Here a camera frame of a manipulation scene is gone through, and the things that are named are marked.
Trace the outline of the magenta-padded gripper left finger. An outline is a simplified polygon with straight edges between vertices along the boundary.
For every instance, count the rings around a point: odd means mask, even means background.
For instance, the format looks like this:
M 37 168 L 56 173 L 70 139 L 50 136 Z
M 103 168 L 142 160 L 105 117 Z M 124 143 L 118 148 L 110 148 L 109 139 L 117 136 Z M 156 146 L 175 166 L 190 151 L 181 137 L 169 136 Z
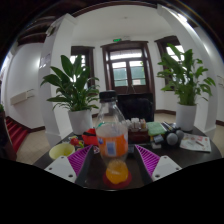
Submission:
M 93 155 L 98 152 L 97 146 L 86 146 L 68 157 L 59 156 L 45 168 L 45 171 L 83 186 Z

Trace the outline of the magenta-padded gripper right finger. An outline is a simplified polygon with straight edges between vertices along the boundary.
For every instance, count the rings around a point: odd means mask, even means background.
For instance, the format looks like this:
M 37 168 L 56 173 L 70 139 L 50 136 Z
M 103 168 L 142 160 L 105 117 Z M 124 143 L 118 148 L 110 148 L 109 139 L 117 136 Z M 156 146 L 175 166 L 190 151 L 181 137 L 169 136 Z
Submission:
M 143 146 L 131 145 L 129 152 L 134 155 L 139 165 L 145 185 L 181 170 L 181 167 L 169 156 L 158 156 Z

